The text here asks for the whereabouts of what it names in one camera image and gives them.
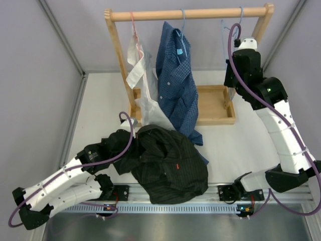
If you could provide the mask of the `light blue hanger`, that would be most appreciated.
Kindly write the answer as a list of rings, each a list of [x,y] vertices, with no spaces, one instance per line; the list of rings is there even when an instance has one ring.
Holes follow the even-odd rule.
[[[244,8],[242,6],[240,6],[240,9],[241,9],[241,17],[240,17],[240,20],[239,20],[239,24],[241,24],[242,20],[243,20],[243,16],[244,16]],[[230,30],[229,27],[226,26],[225,22],[223,19],[221,19],[221,22],[220,22],[220,31],[221,31],[221,40],[222,40],[222,47],[223,47],[223,56],[224,56],[224,63],[226,63],[226,60],[228,59],[228,56],[227,56],[227,50],[226,50],[226,47],[225,47],[225,37],[224,37],[224,30]],[[232,88],[228,88],[228,94],[229,94],[229,97],[230,97],[230,100],[233,100],[234,98],[234,95],[235,95],[235,89],[232,89]]]

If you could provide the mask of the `black striped shirt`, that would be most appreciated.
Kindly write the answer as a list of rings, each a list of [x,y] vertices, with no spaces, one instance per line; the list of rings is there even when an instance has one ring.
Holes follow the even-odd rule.
[[[139,129],[136,138],[142,155],[124,154],[113,164],[119,175],[133,175],[152,204],[184,203],[207,191],[207,165],[185,135],[148,125]]]

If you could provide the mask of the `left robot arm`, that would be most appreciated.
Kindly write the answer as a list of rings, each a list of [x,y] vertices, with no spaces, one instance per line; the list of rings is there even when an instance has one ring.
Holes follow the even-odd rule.
[[[13,198],[21,225],[33,230],[70,206],[109,200],[114,185],[101,171],[134,153],[136,147],[135,132],[119,129],[101,142],[87,145],[45,180],[29,188],[16,188]]]

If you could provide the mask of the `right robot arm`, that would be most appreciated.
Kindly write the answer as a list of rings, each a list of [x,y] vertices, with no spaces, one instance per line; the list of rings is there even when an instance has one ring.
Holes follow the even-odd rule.
[[[294,189],[320,173],[320,161],[310,153],[291,115],[288,95],[278,78],[265,77],[261,55],[253,49],[229,54],[225,86],[248,103],[264,123],[278,154],[278,165],[249,172],[235,180],[234,195],[246,199],[252,191],[271,188],[279,193]]]

